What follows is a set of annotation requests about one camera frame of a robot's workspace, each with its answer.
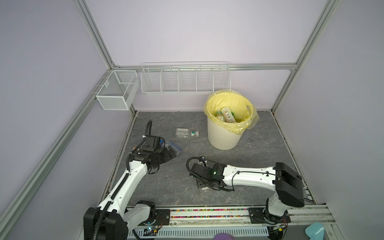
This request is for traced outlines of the small bottle blue red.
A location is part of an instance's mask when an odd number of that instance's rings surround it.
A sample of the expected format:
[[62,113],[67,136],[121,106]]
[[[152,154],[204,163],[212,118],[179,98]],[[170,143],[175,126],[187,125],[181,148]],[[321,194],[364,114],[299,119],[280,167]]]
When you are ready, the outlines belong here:
[[178,155],[181,151],[182,151],[182,148],[176,144],[174,144],[173,142],[171,141],[168,141],[166,140],[165,141],[165,144],[166,144],[166,147],[170,150],[172,149],[176,155]]

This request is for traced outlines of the clear bottle red cap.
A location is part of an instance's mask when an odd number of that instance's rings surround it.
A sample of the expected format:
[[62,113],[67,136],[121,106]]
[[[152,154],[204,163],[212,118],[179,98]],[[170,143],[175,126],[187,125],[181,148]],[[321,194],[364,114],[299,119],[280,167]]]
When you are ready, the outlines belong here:
[[235,117],[234,117],[234,115],[231,112],[229,107],[224,107],[221,109],[221,111],[222,111],[227,123],[230,123],[230,124],[236,123],[236,119],[235,119]]

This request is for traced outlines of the clear square bottle green cap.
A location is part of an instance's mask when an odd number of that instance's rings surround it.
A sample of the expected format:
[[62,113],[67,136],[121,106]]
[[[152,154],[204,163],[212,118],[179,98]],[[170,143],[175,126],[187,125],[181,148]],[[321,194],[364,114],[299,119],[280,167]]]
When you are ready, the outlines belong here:
[[216,111],[215,112],[215,115],[216,115],[216,118],[218,119],[218,120],[220,120],[221,122],[226,122],[226,119],[225,119],[225,117],[224,117],[224,115],[223,115],[223,113],[222,113],[222,111]]

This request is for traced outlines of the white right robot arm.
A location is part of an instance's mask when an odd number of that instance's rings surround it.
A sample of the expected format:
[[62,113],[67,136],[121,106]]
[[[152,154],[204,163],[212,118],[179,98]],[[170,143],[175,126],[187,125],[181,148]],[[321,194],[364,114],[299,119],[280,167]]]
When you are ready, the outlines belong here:
[[235,186],[249,186],[270,190],[263,210],[249,211],[257,223],[277,225],[290,222],[288,209],[305,206],[302,176],[288,165],[277,162],[272,167],[242,168],[213,162],[205,157],[191,157],[186,162],[190,176],[203,188],[233,192]]

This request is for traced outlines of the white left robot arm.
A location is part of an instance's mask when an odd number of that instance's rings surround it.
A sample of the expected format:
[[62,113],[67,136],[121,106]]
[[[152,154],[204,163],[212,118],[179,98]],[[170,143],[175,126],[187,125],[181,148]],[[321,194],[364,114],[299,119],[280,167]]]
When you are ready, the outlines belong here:
[[154,202],[140,200],[134,208],[127,205],[142,178],[159,171],[161,164],[177,155],[164,138],[151,133],[152,121],[148,121],[145,134],[138,146],[126,159],[126,171],[106,198],[96,207],[84,214],[84,238],[86,240],[125,240],[129,233],[136,239],[136,228],[142,224],[156,221]]

